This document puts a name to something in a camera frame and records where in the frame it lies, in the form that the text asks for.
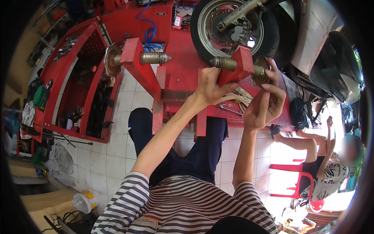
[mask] wrench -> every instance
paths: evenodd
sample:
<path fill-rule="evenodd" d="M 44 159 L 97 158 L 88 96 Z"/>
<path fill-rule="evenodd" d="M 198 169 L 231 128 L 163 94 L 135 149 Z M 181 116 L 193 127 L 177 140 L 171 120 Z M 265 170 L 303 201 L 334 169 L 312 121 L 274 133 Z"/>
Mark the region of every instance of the wrench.
<path fill-rule="evenodd" d="M 234 110 L 231 110 L 231 109 L 228 109 L 228 108 L 224 108 L 224 107 L 223 107 L 224 105 L 227 105 L 227 104 L 221 104 L 221 105 L 219 105 L 219 106 L 217 107 L 217 109 L 228 110 L 228 111 L 231 111 L 231 112 L 233 112 L 233 113 L 235 113 L 235 114 L 237 114 L 237 115 L 240 115 L 241 117 L 244 117 L 244 114 L 243 114 L 243 113 L 239 113 L 239 112 L 236 112 L 236 111 L 234 111 Z"/>

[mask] tire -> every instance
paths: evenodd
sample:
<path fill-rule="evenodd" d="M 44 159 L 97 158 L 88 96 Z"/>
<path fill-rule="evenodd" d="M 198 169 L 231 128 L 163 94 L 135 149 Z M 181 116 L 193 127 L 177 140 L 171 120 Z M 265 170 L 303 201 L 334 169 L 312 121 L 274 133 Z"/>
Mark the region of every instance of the tire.
<path fill-rule="evenodd" d="M 213 55 L 211 55 L 205 49 L 205 47 L 200 41 L 199 34 L 197 31 L 197 22 L 201 14 L 201 11 L 211 1 L 213 0 L 201 0 L 195 6 L 195 10 L 193 11 L 191 16 L 191 37 L 193 44 L 200 57 L 208 64 L 210 64 L 209 61 L 213 58 Z M 262 14 L 261 21 L 264 28 L 264 38 L 257 52 L 252 55 L 253 61 L 255 61 L 256 58 L 261 57 L 274 57 L 279 45 L 279 28 L 274 14 L 270 10 L 264 12 Z"/>

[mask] wheel rim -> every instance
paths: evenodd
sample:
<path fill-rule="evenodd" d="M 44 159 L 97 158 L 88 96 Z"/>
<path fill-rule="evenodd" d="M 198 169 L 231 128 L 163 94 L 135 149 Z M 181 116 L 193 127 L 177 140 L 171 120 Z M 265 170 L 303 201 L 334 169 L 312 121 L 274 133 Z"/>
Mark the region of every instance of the wheel rim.
<path fill-rule="evenodd" d="M 199 18 L 197 20 L 197 32 L 199 35 L 199 39 L 201 43 L 203 44 L 204 48 L 213 56 L 221 56 L 221 57 L 227 57 L 230 58 L 233 54 L 233 50 L 230 50 L 228 53 L 220 50 L 218 48 L 218 44 L 213 42 L 211 38 L 209 37 L 209 31 L 208 31 L 208 21 L 211 13 L 219 9 L 220 7 L 229 6 L 229 5 L 237 5 L 240 6 L 245 1 L 242 0 L 213 0 L 209 2 L 201 11 Z M 252 10 L 252 13 L 255 13 L 258 20 L 258 13 L 256 10 Z M 258 27 L 257 36 L 252 36 L 251 38 L 254 39 L 254 46 L 251 48 L 251 54 L 255 54 L 258 49 L 260 48 L 262 41 L 264 37 L 264 26 L 262 23 L 262 20 L 260 22 L 260 26 Z M 238 46 L 238 43 L 232 46 L 233 49 L 235 49 Z"/>

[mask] label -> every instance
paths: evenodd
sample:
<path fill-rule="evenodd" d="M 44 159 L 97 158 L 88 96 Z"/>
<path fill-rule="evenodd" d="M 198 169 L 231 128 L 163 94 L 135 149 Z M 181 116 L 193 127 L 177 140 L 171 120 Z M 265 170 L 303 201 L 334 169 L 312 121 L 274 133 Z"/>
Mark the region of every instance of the label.
<path fill-rule="evenodd" d="M 158 229 L 159 221 L 151 217 L 140 217 L 132 222 L 132 224 L 147 226 L 153 229 Z"/>
<path fill-rule="evenodd" d="M 181 25 L 181 19 L 182 18 L 179 15 L 177 15 L 175 17 L 174 25 L 177 26 L 177 27 L 179 27 Z"/>

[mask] red tool cabinet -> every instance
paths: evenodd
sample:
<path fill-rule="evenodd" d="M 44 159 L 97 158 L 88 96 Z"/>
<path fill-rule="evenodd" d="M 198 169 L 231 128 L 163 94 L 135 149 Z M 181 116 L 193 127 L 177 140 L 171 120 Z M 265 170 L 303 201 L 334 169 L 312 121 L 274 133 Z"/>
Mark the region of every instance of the red tool cabinet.
<path fill-rule="evenodd" d="M 40 75 L 40 79 L 44 81 L 44 84 L 52 80 L 53 85 L 50 88 L 50 96 L 45 105 L 44 111 L 36 109 L 34 127 L 41 133 L 41 136 L 33 137 L 38 142 L 41 142 L 42 140 L 43 128 L 91 141 L 103 143 L 108 141 L 109 128 L 103 129 L 101 138 L 86 135 L 91 104 L 100 78 L 105 72 L 102 59 L 107 44 L 98 25 L 98 21 L 94 18 L 67 31 L 66 35 L 61 39 L 48 59 L 48 62 Z M 69 53 L 59 58 L 58 61 L 53 61 L 58 54 L 59 49 L 67 42 L 65 38 L 75 36 L 79 36 L 79 38 L 70 49 Z M 70 79 L 75 73 L 75 64 L 81 62 L 92 63 L 92 66 L 97 66 L 97 70 L 93 77 L 86 80 L 86 87 L 77 85 L 73 79 Z M 121 74 L 118 74 L 110 99 L 115 98 L 120 80 Z M 84 112 L 81 118 L 79 132 L 59 127 L 57 125 L 58 118 L 63 112 L 69 112 L 75 106 L 82 106 Z M 105 121 L 110 121 L 112 112 L 112 108 L 108 106 Z"/>

